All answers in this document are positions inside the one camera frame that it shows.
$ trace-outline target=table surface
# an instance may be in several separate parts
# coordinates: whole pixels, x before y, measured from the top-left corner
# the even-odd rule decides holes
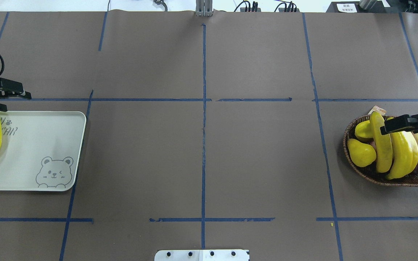
[[[418,14],[0,12],[0,53],[10,110],[88,118],[73,189],[0,191],[0,260],[418,260],[418,188],[341,147],[418,113]]]

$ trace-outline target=green fruit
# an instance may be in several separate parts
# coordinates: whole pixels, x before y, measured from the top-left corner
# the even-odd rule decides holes
[[[349,139],[347,145],[351,160],[358,167],[368,166],[377,159],[375,149],[369,144],[356,139]]]
[[[370,142],[373,139],[372,127],[370,120],[357,124],[355,128],[355,136],[361,142]]]

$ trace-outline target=fruit basket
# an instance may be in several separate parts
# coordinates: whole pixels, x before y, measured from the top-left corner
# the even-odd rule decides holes
[[[395,116],[383,116],[386,120],[388,117],[395,117]],[[366,180],[382,186],[402,186],[402,187],[418,187],[418,174],[417,175],[406,175],[402,178],[386,180],[385,174],[377,173],[375,170],[375,162],[367,167],[358,167],[356,166],[350,158],[349,151],[347,148],[347,141],[351,138],[356,138],[355,136],[355,127],[357,124],[367,121],[370,119],[370,115],[365,115],[358,117],[357,119],[353,120],[346,128],[345,134],[343,136],[343,149],[345,151],[346,159],[348,160],[351,167],[361,175]]]

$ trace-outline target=white wall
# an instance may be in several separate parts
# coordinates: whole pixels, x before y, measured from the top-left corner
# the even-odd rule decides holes
[[[196,0],[164,0],[170,11],[192,10]],[[105,11],[108,0],[0,0],[0,11]],[[240,0],[213,0],[217,10],[232,12]],[[280,3],[275,0],[259,0],[263,12],[273,12]],[[294,0],[301,12],[325,12],[330,0]],[[162,5],[152,0],[111,0],[111,9],[126,11],[162,11]]]

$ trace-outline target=white label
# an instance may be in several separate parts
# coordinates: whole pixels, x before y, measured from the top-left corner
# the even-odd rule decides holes
[[[355,3],[336,4],[336,7],[338,7],[338,11],[341,13],[357,13],[357,8],[356,8]]]

